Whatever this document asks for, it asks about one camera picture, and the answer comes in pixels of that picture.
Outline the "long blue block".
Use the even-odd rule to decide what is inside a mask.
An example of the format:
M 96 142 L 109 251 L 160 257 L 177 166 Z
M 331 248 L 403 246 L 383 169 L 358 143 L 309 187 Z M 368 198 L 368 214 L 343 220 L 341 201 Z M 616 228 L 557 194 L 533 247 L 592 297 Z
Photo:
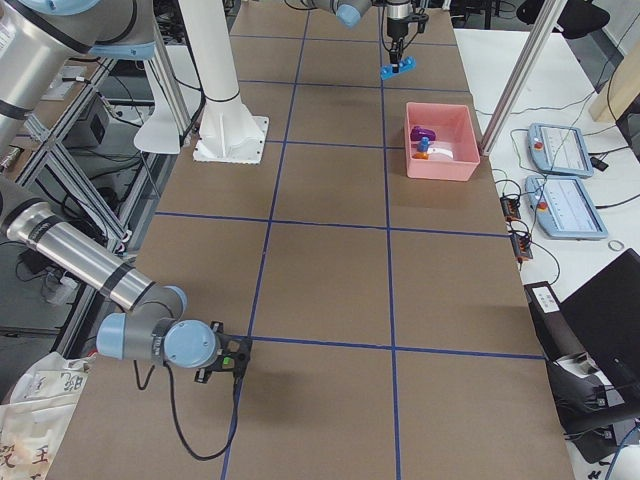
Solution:
M 401 59 L 397 64 L 387 64 L 380 68 L 380 78 L 382 81 L 397 77 L 416 68 L 416 60 L 409 56 Z

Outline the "purple block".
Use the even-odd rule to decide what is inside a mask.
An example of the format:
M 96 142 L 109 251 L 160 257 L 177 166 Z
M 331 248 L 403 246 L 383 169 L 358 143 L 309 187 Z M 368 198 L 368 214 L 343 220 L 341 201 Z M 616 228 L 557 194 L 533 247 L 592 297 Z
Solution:
M 410 140 L 420 142 L 423 138 L 428 138 L 430 142 L 437 139 L 436 132 L 423 126 L 415 125 L 410 131 Z

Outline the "small blue block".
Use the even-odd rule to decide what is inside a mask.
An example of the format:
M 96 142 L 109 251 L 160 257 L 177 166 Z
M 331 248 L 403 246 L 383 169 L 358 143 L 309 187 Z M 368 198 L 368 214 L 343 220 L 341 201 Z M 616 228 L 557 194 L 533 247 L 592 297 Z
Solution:
M 430 139 L 428 137 L 423 137 L 420 142 L 417 144 L 416 153 L 418 155 L 428 156 L 430 147 Z

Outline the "pink plastic box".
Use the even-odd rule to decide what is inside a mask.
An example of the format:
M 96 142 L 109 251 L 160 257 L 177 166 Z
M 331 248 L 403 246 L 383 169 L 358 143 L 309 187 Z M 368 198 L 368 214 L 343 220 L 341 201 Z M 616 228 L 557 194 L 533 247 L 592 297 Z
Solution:
M 419 143 L 410 140 L 410 131 L 415 125 L 436 132 L 437 139 L 430 142 L 428 160 L 412 158 Z M 404 138 L 409 178 L 468 181 L 480 164 L 470 110 L 466 105 L 408 102 Z

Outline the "black box with label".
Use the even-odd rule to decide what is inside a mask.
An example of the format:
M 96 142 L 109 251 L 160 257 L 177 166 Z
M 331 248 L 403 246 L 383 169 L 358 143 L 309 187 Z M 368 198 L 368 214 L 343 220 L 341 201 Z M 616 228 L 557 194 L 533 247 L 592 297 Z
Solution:
M 545 357 L 555 361 L 566 356 L 584 354 L 586 348 L 565 320 L 561 302 L 550 284 L 546 281 L 526 284 L 524 292 Z

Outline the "far teach pendant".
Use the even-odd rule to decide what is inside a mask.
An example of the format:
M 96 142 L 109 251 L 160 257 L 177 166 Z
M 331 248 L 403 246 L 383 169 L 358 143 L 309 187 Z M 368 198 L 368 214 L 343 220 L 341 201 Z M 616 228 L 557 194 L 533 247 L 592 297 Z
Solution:
M 529 157 L 542 173 L 590 178 L 593 166 L 580 128 L 532 123 L 527 131 Z

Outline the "teach pendant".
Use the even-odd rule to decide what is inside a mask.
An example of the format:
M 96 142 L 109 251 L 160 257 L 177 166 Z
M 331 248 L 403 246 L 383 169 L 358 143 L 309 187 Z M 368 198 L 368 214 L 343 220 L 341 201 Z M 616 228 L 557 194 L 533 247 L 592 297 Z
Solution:
M 577 176 L 530 175 L 525 195 L 534 220 L 552 239 L 601 240 L 608 230 Z
M 529 157 L 542 173 L 590 178 L 593 166 L 580 128 L 532 123 L 527 131 Z

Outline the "near teach pendant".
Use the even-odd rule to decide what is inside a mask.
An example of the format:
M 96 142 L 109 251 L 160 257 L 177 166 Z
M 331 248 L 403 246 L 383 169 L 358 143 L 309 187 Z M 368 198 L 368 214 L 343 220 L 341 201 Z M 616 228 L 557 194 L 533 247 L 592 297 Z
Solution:
M 608 230 L 577 176 L 530 175 L 525 195 L 534 220 L 552 239 L 601 240 Z

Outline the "black laptop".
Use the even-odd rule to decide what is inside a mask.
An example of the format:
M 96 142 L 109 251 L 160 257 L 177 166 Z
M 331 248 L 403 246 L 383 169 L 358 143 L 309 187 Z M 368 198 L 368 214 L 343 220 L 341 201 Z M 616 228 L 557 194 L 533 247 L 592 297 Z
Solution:
M 561 302 L 589 356 L 626 400 L 639 397 L 639 254 L 629 248 Z

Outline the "printed paper bag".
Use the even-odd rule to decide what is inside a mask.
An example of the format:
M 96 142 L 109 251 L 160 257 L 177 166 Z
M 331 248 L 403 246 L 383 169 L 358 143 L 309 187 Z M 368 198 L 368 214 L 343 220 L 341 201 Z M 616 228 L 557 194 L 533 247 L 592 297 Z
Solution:
M 52 352 L 18 380 L 1 406 L 1 477 L 44 479 L 62 443 L 93 366 L 93 355 Z

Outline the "aluminium frame post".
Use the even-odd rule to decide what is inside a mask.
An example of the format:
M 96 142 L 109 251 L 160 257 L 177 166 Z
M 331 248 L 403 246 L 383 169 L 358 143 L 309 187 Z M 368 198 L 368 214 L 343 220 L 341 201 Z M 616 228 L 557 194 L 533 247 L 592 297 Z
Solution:
M 480 141 L 479 152 L 482 156 L 488 156 L 495 146 L 566 4 L 567 0 L 547 0 L 543 3 Z

